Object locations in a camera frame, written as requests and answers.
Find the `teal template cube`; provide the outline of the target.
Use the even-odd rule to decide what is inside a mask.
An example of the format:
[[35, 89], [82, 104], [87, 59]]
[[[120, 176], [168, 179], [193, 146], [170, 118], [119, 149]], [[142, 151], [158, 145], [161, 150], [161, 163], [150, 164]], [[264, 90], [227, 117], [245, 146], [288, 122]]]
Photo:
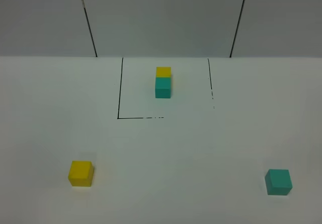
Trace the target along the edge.
[[169, 99], [172, 92], [172, 78], [155, 79], [155, 97]]

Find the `yellow template cube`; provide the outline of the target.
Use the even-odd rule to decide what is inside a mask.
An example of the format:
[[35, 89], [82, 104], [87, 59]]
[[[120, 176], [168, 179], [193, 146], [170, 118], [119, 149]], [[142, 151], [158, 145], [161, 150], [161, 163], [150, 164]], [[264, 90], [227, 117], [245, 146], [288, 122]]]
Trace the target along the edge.
[[157, 67], [156, 77], [157, 78], [170, 78], [172, 76], [171, 67]]

